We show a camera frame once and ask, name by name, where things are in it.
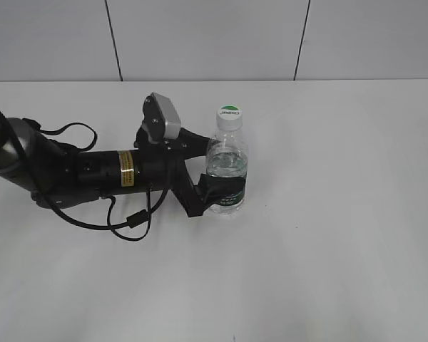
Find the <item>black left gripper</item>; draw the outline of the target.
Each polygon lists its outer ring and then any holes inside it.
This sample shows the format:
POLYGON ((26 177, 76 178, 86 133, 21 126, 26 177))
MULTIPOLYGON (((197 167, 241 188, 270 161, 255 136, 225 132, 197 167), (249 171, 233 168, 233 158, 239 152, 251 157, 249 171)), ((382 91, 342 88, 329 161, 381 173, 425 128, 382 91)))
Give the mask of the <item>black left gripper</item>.
POLYGON ((244 177, 216 177, 202 174, 194 184, 185 161, 205 157, 209 137, 181 128, 175 140, 152 144, 147 133, 139 128, 135 146, 138 148, 140 176, 148 178, 153 189, 172 191, 189 217, 200 217, 213 205, 231 207, 245 196, 244 177))

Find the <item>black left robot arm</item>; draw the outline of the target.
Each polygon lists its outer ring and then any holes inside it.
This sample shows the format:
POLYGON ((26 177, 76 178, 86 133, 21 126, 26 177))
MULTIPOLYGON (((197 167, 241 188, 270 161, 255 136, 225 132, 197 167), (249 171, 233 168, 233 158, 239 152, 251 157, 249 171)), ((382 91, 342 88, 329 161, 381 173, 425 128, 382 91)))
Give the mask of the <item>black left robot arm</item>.
POLYGON ((132 150, 96 151, 53 139, 34 120, 0 112, 0 177, 29 191, 38 206, 48 196, 66 209, 101 197, 172 192, 189 217, 241 193, 245 178, 202 174, 194 184, 186 160, 204 156, 209 139, 182 128, 171 100, 151 93, 132 150))

